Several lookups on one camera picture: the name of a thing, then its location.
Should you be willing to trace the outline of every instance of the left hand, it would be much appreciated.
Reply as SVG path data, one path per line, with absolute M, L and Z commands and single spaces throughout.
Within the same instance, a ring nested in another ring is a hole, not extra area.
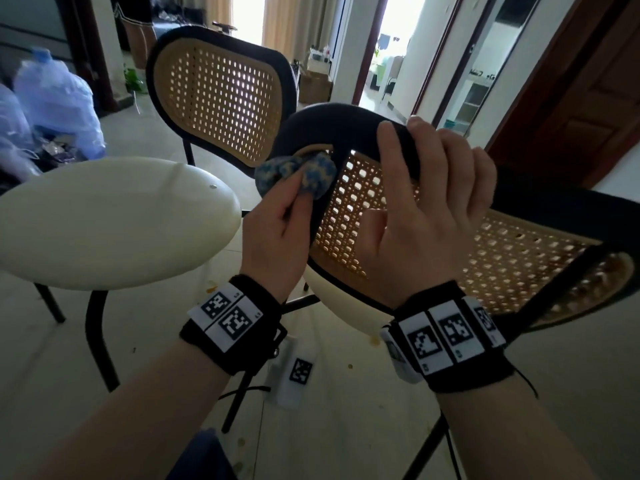
M 301 180 L 300 169 L 279 181 L 243 221 L 240 273 L 258 282 L 279 303 L 300 281 L 309 255 L 313 198 L 310 193 L 298 194 Z

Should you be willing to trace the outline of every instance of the chair backrest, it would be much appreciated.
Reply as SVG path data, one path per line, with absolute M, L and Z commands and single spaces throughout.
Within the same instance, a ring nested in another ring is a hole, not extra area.
M 272 154 L 320 148 L 332 154 L 339 174 L 314 205 L 309 265 L 352 296 L 389 312 L 354 254 L 362 212 L 386 205 L 376 144 L 383 119 L 356 106 L 311 106 L 285 122 Z M 396 129 L 417 179 L 413 140 L 404 126 Z M 415 194 L 419 198 L 417 184 Z M 640 205 L 633 202 L 584 189 L 539 187 L 500 171 L 493 208 L 475 237 L 460 286 L 494 316 L 527 315 L 527 327 L 531 313 L 533 328 L 574 319 L 640 287 L 634 273 L 640 260 L 638 216 Z
M 197 26 L 160 37 L 147 83 L 170 128 L 251 177 L 297 104 L 284 55 Z

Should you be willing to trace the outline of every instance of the right hand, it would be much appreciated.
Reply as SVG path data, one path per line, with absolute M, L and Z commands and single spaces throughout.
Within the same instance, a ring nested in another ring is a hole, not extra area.
M 370 282 L 391 308 L 458 279 L 473 237 L 493 201 L 497 172 L 481 148 L 417 116 L 407 124 L 420 158 L 420 201 L 413 196 L 396 131 L 378 127 L 386 210 L 364 211 L 355 245 Z

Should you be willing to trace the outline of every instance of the blue patterned cloth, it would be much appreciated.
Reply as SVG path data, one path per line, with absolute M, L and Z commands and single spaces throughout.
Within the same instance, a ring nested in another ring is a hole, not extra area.
M 255 186 L 262 197 L 278 180 L 292 176 L 305 165 L 300 193 L 309 192 L 314 200 L 322 197 L 335 179 L 338 170 L 326 152 L 317 152 L 299 157 L 270 158 L 255 169 Z

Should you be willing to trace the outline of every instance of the blue plastic bottle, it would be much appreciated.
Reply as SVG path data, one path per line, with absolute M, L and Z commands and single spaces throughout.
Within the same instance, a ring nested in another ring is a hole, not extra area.
M 34 61 L 23 61 L 13 81 L 15 95 L 34 128 L 71 134 L 89 160 L 104 156 L 100 120 L 93 109 L 93 93 L 85 80 L 55 61 L 45 48 L 33 49 Z

